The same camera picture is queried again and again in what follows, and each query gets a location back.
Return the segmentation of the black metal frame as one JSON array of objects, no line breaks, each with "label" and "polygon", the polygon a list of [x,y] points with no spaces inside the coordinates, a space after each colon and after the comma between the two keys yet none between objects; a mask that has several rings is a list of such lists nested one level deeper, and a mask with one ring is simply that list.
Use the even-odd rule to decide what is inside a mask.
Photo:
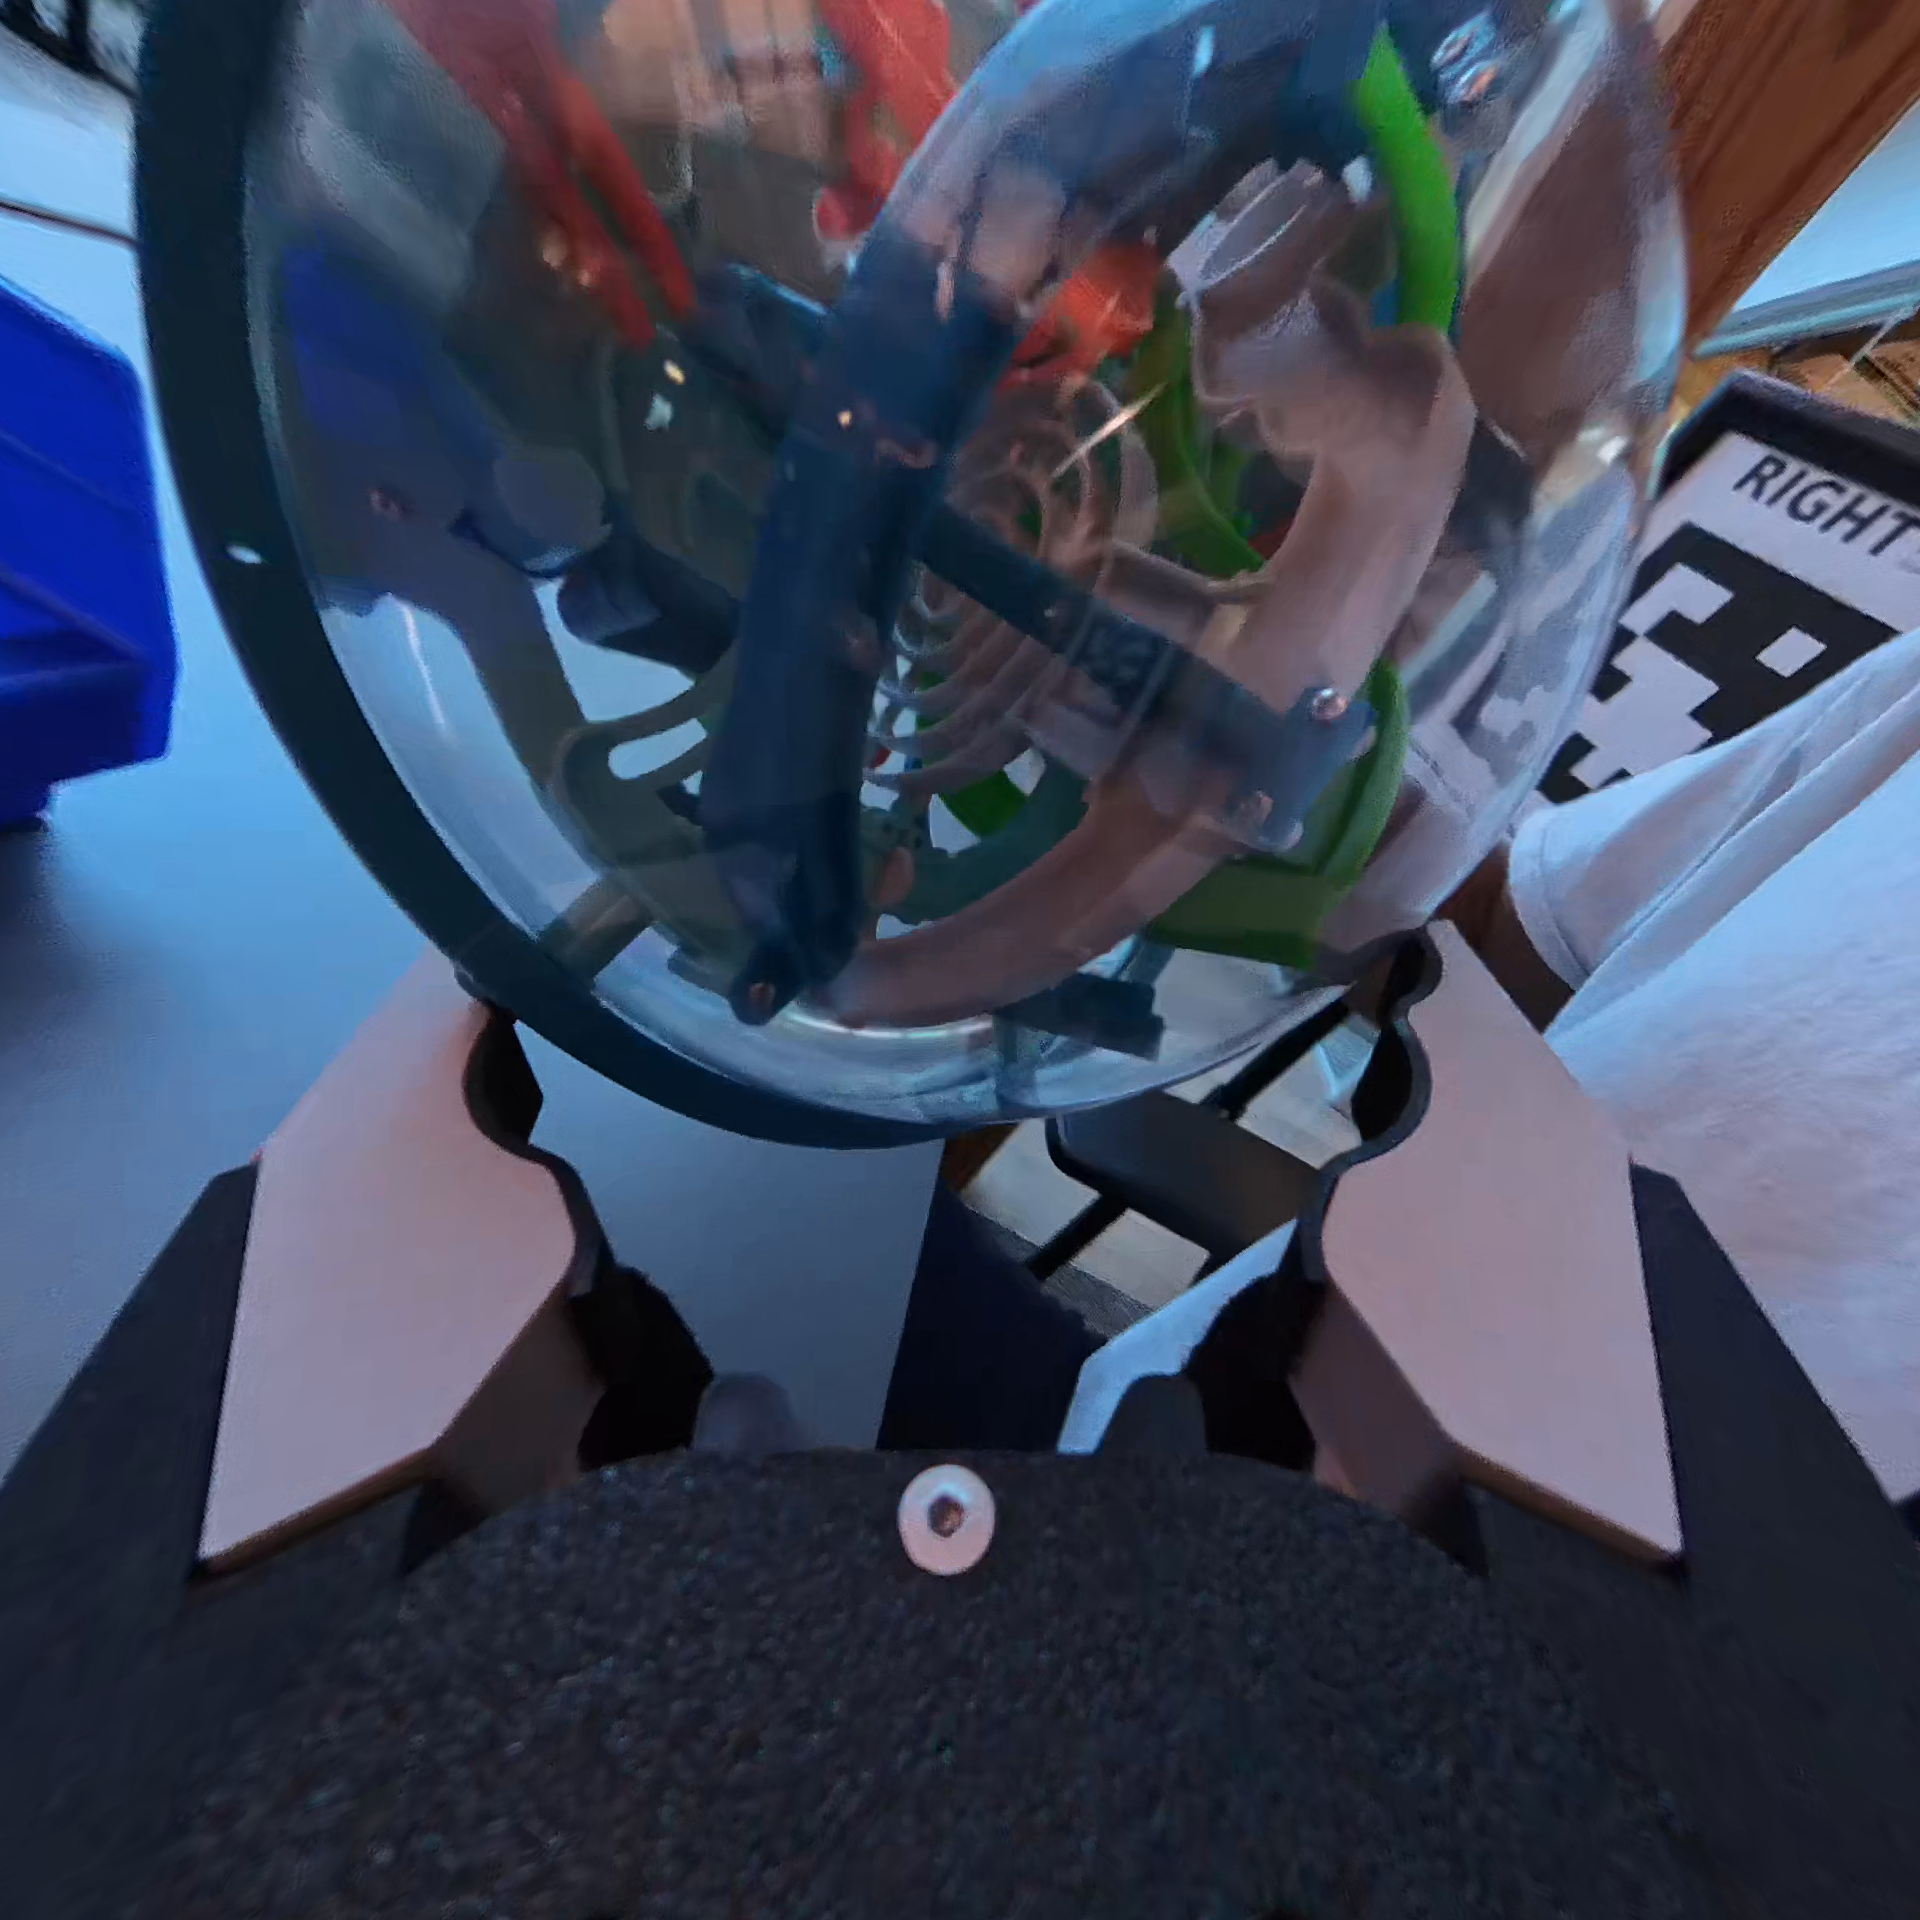
[{"label": "black metal frame", "polygon": [[1292,1222],[1314,1196],[1322,1169],[1259,1140],[1240,1121],[1347,1016],[1347,1000],[1329,1003],[1197,1101],[1146,1090],[1047,1121],[1050,1167],[1089,1189],[1089,1203],[1043,1237],[1028,1271],[1043,1284],[1055,1279],[1125,1214],[1197,1249],[1207,1271]]}]

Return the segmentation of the clear maze ball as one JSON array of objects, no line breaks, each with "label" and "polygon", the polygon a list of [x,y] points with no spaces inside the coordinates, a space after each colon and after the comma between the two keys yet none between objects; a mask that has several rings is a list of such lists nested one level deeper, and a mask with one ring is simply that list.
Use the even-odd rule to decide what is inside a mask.
[{"label": "clear maze ball", "polygon": [[462,988],[742,1138],[1222,1067],[1605,673],[1683,324],[1644,5],[153,5],[227,645]]}]

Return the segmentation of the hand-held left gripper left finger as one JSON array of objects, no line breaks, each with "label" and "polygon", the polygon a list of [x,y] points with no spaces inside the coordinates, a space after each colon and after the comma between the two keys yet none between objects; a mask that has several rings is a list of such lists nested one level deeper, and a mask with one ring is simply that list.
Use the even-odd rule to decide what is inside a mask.
[{"label": "hand-held left gripper left finger", "polygon": [[693,1442],[709,1359],[533,1132],[514,1021],[425,955],[250,1163],[200,1566],[396,1497],[470,1524]]}]

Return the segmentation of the blue plastic bin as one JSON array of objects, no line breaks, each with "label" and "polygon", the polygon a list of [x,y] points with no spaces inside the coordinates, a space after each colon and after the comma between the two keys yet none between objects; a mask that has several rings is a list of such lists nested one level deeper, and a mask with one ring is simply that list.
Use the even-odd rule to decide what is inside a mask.
[{"label": "blue plastic bin", "polygon": [[177,624],[145,401],[126,356],[2,284],[2,831],[155,760]]}]

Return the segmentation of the white cloth sleeve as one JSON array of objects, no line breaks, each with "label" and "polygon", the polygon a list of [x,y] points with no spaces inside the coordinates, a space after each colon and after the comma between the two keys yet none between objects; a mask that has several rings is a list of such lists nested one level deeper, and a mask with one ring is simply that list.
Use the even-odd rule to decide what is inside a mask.
[{"label": "white cloth sleeve", "polygon": [[1510,835],[1543,1037],[1916,1498],[1916,635]]}]

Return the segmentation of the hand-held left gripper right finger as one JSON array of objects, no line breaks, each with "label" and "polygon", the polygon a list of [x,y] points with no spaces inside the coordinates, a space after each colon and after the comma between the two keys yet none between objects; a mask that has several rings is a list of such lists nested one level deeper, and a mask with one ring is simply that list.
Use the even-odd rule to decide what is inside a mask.
[{"label": "hand-held left gripper right finger", "polygon": [[1207,1443],[1434,1541],[1497,1497],[1677,1555],[1619,1130],[1445,926],[1393,958],[1381,1016],[1357,1148],[1195,1350]]}]

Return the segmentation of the person's right forearm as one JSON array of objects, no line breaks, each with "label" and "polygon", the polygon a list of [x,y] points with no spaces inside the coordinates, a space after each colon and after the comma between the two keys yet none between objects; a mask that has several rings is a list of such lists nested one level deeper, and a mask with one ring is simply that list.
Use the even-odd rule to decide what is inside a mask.
[{"label": "person's right forearm", "polygon": [[1445,926],[1478,958],[1533,1031],[1546,1031],[1570,1003],[1566,979],[1546,967],[1510,897],[1510,835],[1475,861],[1434,926]]}]

